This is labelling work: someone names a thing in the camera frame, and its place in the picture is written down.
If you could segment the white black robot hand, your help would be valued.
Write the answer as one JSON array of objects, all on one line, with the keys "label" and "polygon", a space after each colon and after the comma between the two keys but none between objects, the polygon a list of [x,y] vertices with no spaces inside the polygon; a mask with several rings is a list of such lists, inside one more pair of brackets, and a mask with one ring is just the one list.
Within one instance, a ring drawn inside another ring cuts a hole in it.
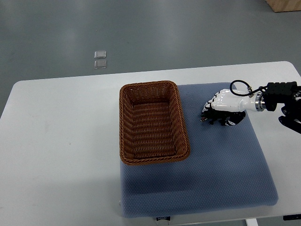
[{"label": "white black robot hand", "polygon": [[260,91],[247,94],[237,89],[222,89],[208,100],[204,107],[231,112],[232,115],[226,121],[226,126],[235,126],[245,118],[246,110],[262,112],[265,109],[262,95]]}]

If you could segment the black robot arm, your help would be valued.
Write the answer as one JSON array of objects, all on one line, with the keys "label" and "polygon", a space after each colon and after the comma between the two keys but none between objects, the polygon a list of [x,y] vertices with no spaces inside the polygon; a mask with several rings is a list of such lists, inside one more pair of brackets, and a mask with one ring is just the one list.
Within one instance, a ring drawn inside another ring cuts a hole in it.
[{"label": "black robot arm", "polygon": [[267,111],[275,111],[277,104],[283,104],[279,122],[297,132],[301,132],[301,87],[297,82],[269,82],[262,95]]}]

